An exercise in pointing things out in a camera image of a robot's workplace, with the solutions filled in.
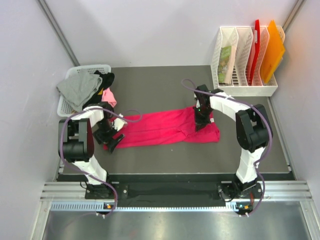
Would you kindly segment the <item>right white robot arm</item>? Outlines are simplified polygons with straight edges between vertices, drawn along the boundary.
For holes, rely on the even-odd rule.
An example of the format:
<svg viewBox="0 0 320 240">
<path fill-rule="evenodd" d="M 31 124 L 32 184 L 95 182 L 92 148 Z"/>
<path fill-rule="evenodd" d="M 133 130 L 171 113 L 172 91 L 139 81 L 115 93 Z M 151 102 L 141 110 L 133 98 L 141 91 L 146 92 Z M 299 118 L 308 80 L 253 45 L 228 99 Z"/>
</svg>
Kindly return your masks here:
<svg viewBox="0 0 320 240">
<path fill-rule="evenodd" d="M 241 147 L 239 167 L 234 180 L 219 190 L 220 197 L 230 202 L 239 197 L 245 198 L 257 184 L 257 170 L 261 157 L 273 139 L 266 109 L 261 104 L 249 105 L 239 102 L 221 89 L 208 90 L 205 84 L 194 91 L 195 130 L 204 129 L 211 121 L 211 113 L 216 110 L 235 122 L 236 139 Z"/>
</svg>

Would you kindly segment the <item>magenta t shirt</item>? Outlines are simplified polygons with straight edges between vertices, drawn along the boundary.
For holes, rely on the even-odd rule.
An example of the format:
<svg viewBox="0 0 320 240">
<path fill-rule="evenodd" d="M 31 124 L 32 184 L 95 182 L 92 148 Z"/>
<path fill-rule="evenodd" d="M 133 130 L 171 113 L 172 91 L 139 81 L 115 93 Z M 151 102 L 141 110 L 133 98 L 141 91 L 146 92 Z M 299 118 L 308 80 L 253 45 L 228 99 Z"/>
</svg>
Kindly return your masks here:
<svg viewBox="0 0 320 240">
<path fill-rule="evenodd" d="M 115 136 L 124 135 L 117 149 L 186 143 L 217 143 L 220 130 L 214 122 L 196 131 L 192 106 L 183 109 L 152 112 L 142 115 L 138 122 L 130 122 Z"/>
</svg>

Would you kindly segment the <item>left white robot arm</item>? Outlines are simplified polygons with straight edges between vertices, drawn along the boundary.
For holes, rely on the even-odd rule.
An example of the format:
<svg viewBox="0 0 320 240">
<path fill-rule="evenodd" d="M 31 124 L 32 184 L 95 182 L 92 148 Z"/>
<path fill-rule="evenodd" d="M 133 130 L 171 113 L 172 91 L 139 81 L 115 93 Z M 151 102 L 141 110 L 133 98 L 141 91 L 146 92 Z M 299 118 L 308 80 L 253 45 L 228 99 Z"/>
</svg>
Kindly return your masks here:
<svg viewBox="0 0 320 240">
<path fill-rule="evenodd" d="M 125 138 L 119 134 L 127 124 L 123 114 L 114 114 L 108 102 L 90 104 L 68 121 L 59 121 L 58 155 L 87 178 L 86 199 L 111 199 L 115 196 L 109 173 L 94 155 L 95 142 L 113 153 Z"/>
</svg>

